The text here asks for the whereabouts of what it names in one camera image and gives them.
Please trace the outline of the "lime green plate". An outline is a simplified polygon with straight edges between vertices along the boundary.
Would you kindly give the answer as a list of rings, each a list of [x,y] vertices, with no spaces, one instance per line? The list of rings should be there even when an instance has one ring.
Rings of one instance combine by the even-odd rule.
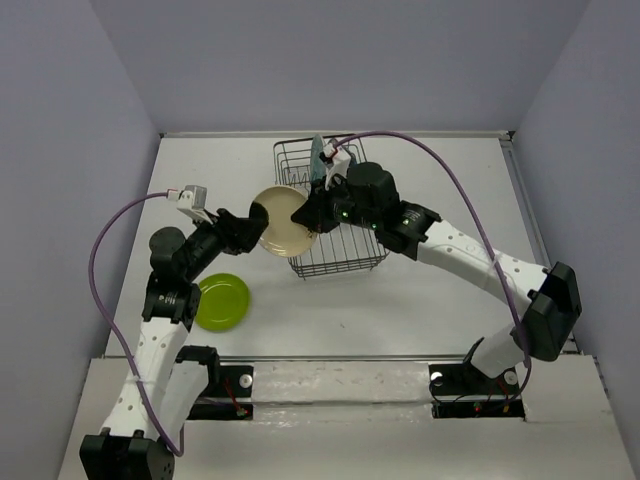
[[[247,315],[251,294],[247,284],[230,273],[210,275],[199,282],[201,298],[195,323],[210,332],[235,328]]]

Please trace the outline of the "cream plate with flower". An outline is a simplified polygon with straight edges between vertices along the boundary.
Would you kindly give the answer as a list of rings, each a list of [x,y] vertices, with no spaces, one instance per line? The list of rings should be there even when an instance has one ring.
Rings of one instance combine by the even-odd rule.
[[[282,257],[297,257],[312,248],[317,234],[291,220],[291,216],[306,202],[300,191],[283,185],[260,192],[254,202],[266,209],[268,226],[259,244],[269,253]]]

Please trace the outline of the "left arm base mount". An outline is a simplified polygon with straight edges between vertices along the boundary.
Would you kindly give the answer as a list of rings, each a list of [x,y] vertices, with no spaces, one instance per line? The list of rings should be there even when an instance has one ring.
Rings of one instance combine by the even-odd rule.
[[[189,412],[191,421],[250,421],[254,405],[254,367],[222,364],[217,383],[209,382]]]

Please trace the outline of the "dark blue plate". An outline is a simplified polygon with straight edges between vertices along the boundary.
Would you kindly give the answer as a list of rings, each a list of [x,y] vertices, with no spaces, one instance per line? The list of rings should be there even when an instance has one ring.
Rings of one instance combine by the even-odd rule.
[[[348,151],[349,151],[349,155],[350,155],[350,165],[351,166],[357,165],[359,163],[359,157],[358,157],[357,153],[351,148],[349,148]]]

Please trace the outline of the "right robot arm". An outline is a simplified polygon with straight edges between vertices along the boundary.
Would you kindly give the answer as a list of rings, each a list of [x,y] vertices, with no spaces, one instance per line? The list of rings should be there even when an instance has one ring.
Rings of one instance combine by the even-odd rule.
[[[465,357],[460,379],[473,392],[527,359],[555,361],[582,313],[573,268],[488,250],[438,213],[401,199],[393,176],[376,163],[313,182],[291,219],[316,233],[341,223],[369,229],[386,250],[440,268],[514,308],[511,324],[478,340]]]

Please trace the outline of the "red and teal plate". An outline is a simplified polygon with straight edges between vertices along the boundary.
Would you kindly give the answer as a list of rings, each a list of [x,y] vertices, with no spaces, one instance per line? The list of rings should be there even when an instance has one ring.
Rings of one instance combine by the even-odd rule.
[[[321,159],[321,154],[324,149],[323,137],[320,134],[316,134],[312,138],[310,149],[310,182],[316,182],[321,180],[326,175],[326,166]]]

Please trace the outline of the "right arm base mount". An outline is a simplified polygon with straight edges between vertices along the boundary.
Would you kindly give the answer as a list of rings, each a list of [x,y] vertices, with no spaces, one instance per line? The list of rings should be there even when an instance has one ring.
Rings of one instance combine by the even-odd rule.
[[[429,366],[429,374],[435,419],[525,418],[514,368],[488,378],[467,364],[436,363]]]

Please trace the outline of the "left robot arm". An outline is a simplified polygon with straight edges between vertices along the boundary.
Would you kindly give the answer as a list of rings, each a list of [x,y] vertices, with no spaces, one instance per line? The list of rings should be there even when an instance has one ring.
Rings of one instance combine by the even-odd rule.
[[[199,307],[197,277],[220,254],[249,253],[268,225],[252,203],[245,218],[187,208],[195,229],[157,230],[149,240],[151,273],[135,348],[116,403],[99,434],[83,438],[79,456],[89,479],[170,479],[184,454],[184,425],[200,395],[221,383],[217,350],[190,346]]]

